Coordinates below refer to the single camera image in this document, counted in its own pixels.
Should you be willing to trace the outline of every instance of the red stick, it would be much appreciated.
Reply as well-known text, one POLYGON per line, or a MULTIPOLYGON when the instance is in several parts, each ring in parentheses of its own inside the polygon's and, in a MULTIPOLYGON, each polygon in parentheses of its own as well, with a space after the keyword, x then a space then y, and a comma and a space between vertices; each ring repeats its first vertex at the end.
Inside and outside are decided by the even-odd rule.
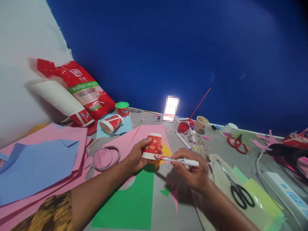
POLYGON ((206 95, 208 94, 208 92, 205 94, 205 96, 202 98, 201 102, 199 103, 199 105, 196 107, 196 109, 193 111, 192 115, 189 117, 189 119, 187 120, 186 124, 188 123, 188 121, 192 118, 193 114, 196 112, 196 110, 198 109, 198 107, 200 106, 200 104, 202 103, 202 101, 204 100, 204 98, 206 97, 206 95))

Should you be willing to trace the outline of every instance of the blue wall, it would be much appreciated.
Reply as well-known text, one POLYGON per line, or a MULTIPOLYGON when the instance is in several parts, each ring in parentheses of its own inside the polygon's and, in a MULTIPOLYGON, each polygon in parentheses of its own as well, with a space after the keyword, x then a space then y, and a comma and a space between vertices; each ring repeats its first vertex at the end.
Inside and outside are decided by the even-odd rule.
POLYGON ((194 118, 275 135, 308 126, 297 1, 47 2, 74 60, 115 101, 161 111, 164 95, 179 95, 189 117, 211 87, 194 118))

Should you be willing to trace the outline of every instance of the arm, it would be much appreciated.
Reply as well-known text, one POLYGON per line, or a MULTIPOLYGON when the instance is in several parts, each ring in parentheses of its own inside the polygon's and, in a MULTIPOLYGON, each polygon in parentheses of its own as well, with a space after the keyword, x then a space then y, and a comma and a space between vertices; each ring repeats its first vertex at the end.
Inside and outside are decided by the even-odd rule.
POLYGON ((128 156, 98 176, 72 189, 72 221, 75 231, 82 230, 106 198, 132 173, 143 168, 149 160, 142 151, 151 138, 137 143, 128 156))
POLYGON ((172 162, 172 166, 191 189, 204 196, 207 206, 203 213, 217 230, 259 230, 210 180, 208 164, 200 154, 181 148, 172 158, 187 158, 199 162, 199 167, 189 170, 177 161, 172 162))

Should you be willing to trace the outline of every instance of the glue bottle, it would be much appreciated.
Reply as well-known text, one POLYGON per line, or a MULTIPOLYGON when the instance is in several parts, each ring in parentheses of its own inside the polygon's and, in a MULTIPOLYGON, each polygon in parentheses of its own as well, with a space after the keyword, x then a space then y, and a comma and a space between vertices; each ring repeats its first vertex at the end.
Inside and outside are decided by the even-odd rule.
POLYGON ((190 142, 195 134, 196 132, 190 129, 190 134, 187 136, 187 140, 190 142))

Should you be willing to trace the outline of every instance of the black scissors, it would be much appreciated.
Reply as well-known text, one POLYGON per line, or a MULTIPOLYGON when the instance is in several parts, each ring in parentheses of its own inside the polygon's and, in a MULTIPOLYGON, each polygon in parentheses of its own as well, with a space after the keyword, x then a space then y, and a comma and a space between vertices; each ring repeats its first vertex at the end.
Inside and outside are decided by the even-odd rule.
POLYGON ((219 160, 217 160, 218 163, 220 164, 222 170, 225 172, 225 174, 227 175, 227 177, 229 178, 230 182, 231 182, 231 193, 232 196, 234 198, 234 200, 236 201, 236 203, 238 204, 239 207, 241 207, 242 209, 247 209, 247 205, 249 205, 250 207, 255 207, 256 204, 253 200, 253 198, 251 197, 251 195, 247 192, 246 189, 244 189, 242 186, 240 186, 239 184, 236 184, 231 176, 229 175, 229 173, 227 172, 227 170, 225 169, 225 167, 221 164, 221 162, 219 160), (245 194, 250 198, 250 200, 252 201, 252 203, 250 203, 247 199, 247 197, 245 196, 245 194, 243 193, 245 192, 245 194), (239 197, 239 199, 242 201, 242 204, 240 202, 238 202, 237 198, 234 196, 234 193, 237 194, 237 196, 239 197))

